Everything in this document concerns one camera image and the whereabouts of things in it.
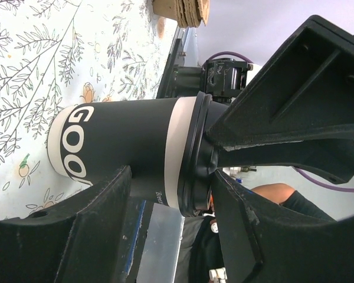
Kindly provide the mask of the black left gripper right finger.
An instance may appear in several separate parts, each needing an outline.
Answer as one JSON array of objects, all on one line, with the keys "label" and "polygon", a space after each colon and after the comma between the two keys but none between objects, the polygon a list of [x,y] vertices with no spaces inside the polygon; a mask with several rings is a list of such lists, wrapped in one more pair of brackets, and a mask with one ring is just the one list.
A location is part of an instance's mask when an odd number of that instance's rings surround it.
[{"label": "black left gripper right finger", "polygon": [[302,215],[219,170],[212,194],[228,282],[354,282],[354,216]]}]

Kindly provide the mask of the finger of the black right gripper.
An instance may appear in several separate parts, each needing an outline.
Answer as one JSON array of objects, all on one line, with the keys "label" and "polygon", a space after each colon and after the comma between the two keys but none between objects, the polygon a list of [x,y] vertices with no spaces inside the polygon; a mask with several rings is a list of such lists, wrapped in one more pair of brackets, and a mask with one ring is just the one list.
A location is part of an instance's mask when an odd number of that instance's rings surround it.
[{"label": "finger of the black right gripper", "polygon": [[293,166],[354,177],[354,35],[313,15],[206,132],[219,166]]}]

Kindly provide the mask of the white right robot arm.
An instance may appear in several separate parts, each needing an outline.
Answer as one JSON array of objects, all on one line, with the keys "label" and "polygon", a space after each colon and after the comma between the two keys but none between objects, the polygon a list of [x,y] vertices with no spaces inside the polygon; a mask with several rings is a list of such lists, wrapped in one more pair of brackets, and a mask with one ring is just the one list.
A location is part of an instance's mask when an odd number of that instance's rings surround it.
[{"label": "white right robot arm", "polygon": [[172,96],[224,105],[206,136],[219,166],[292,166],[334,184],[354,177],[354,34],[310,16],[256,72],[231,58],[175,67]]}]

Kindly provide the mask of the black plastic cup lid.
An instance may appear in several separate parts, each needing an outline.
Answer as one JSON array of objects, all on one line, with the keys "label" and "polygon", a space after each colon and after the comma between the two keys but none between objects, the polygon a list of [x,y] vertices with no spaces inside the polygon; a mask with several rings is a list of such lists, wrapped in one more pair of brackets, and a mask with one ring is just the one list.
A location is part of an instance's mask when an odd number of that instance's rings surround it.
[{"label": "black plastic cup lid", "polygon": [[206,131],[227,106],[214,102],[212,95],[199,92],[194,107],[178,179],[178,205],[182,216],[196,216],[209,207],[212,174],[218,164],[218,149]]}]

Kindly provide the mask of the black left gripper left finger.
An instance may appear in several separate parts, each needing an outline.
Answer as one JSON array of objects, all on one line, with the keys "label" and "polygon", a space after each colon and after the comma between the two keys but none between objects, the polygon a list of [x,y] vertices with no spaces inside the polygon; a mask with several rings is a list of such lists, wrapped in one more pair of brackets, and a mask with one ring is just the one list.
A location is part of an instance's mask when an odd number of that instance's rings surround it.
[{"label": "black left gripper left finger", "polygon": [[0,282],[122,282],[130,168],[26,218],[0,221]]}]

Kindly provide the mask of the black paper coffee cup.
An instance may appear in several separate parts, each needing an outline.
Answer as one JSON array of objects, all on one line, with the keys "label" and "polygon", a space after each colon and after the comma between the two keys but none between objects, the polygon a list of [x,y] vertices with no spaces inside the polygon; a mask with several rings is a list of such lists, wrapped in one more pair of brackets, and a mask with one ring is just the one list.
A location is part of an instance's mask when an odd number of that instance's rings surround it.
[{"label": "black paper coffee cup", "polygon": [[130,194],[178,208],[178,181],[195,98],[86,103],[62,110],[47,138],[54,170],[95,185],[121,166]]}]

